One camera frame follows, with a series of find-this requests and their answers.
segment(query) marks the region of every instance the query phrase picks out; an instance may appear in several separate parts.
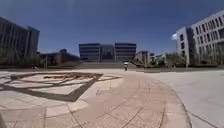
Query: paved plaza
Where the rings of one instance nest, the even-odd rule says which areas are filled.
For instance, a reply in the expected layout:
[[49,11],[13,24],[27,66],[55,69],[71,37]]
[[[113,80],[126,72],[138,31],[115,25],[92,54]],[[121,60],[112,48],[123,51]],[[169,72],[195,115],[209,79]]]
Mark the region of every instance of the paved plaza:
[[143,73],[62,72],[2,72],[0,127],[191,128],[170,86]]
[[156,73],[184,103],[193,128],[224,128],[224,70]]

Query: office building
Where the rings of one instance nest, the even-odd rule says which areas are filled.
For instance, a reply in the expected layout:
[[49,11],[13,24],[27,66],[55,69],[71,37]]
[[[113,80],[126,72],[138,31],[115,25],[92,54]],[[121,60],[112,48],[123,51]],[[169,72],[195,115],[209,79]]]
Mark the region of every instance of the office building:
[[194,63],[196,57],[203,60],[204,54],[215,60],[216,54],[224,50],[224,11],[183,27],[176,34],[178,53],[186,56],[187,64]]
[[100,61],[101,44],[79,44],[80,58],[86,61]]
[[135,60],[145,65],[149,65],[153,59],[154,53],[150,53],[149,51],[140,51],[135,55]]
[[79,61],[78,56],[67,52],[66,49],[61,49],[59,52],[40,53],[39,56],[42,60],[45,60],[45,64],[47,64],[47,66],[61,66],[65,64],[72,66],[77,64]]
[[136,44],[115,43],[115,58],[117,61],[132,60],[135,57]]
[[0,17],[0,50],[14,51],[21,56],[36,54],[40,31],[23,28]]
[[86,61],[129,61],[134,59],[136,44],[79,44],[79,53]]

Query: decorative pavement design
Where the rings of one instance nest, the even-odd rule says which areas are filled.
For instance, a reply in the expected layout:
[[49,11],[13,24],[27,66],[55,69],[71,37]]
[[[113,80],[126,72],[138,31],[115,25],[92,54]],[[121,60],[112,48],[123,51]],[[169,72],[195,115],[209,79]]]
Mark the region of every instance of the decorative pavement design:
[[83,78],[1,77],[0,128],[191,128],[182,102],[160,81],[79,74]]

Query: blue sky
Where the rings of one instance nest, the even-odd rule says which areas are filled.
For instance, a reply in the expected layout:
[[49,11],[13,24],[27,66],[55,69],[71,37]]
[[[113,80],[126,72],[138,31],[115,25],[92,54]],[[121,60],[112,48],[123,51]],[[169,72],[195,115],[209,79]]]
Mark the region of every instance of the blue sky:
[[224,9],[224,0],[0,0],[0,16],[40,30],[38,50],[79,43],[135,42],[139,50],[175,51],[175,31]]

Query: paving stone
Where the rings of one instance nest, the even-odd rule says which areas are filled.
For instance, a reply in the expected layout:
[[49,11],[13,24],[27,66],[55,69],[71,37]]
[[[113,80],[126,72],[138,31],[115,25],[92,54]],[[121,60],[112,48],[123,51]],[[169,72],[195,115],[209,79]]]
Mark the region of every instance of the paving stone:
[[15,124],[16,122],[0,122],[0,128],[13,128]]
[[86,103],[83,100],[78,100],[74,103],[68,103],[67,105],[68,105],[70,111],[76,111],[78,109],[82,109],[82,108],[87,107],[88,103]]
[[19,100],[24,101],[24,102],[30,102],[30,101],[35,100],[37,98],[38,97],[28,95],[28,96],[19,98]]
[[20,118],[20,114],[23,112],[24,110],[3,110],[0,111],[1,114],[1,118],[3,121],[17,121]]
[[163,118],[163,113],[150,110],[141,110],[139,114],[130,122],[140,128],[159,128]]
[[15,100],[16,99],[13,99],[13,98],[0,98],[0,105],[4,106],[6,104],[14,102]]
[[167,113],[186,114],[186,110],[182,103],[167,102],[165,107]]
[[74,128],[76,126],[78,128],[79,124],[70,113],[49,117],[45,120],[45,128]]
[[122,128],[125,126],[125,122],[113,118],[112,116],[105,115],[100,117],[94,122],[91,122],[86,125],[82,125],[83,128]]
[[96,118],[102,116],[103,114],[104,111],[99,105],[89,106],[85,109],[80,109],[73,112],[73,116],[80,124],[85,124],[94,121]]
[[54,107],[54,106],[59,106],[59,105],[65,105],[67,102],[64,101],[58,101],[58,100],[47,100],[44,104],[41,106],[45,107]]
[[44,107],[26,109],[20,114],[18,121],[44,119],[45,109]]
[[1,110],[7,110],[7,108],[4,107],[4,106],[0,106],[0,111],[1,111]]
[[124,128],[140,128],[140,127],[133,124],[127,124]]
[[164,101],[148,101],[144,104],[143,109],[152,110],[156,112],[164,112],[165,102]]
[[35,105],[25,103],[25,102],[22,102],[22,101],[19,101],[19,100],[15,100],[15,101],[13,101],[11,103],[8,103],[4,106],[9,108],[9,109],[27,109],[27,108],[35,107]]
[[139,111],[137,108],[128,107],[128,106],[119,106],[118,108],[111,111],[109,114],[113,117],[121,119],[125,122],[129,122]]
[[44,119],[19,121],[13,128],[44,128]]
[[46,117],[57,116],[69,113],[69,109],[67,105],[48,107],[46,110]]
[[141,108],[141,107],[144,106],[145,102],[144,102],[144,100],[136,100],[136,99],[130,98],[124,104],[127,105],[127,106],[129,106],[129,107]]
[[37,98],[37,99],[30,101],[29,103],[34,104],[34,105],[43,105],[47,101],[48,101],[48,99],[46,99],[46,98]]
[[186,115],[166,113],[162,128],[191,128]]

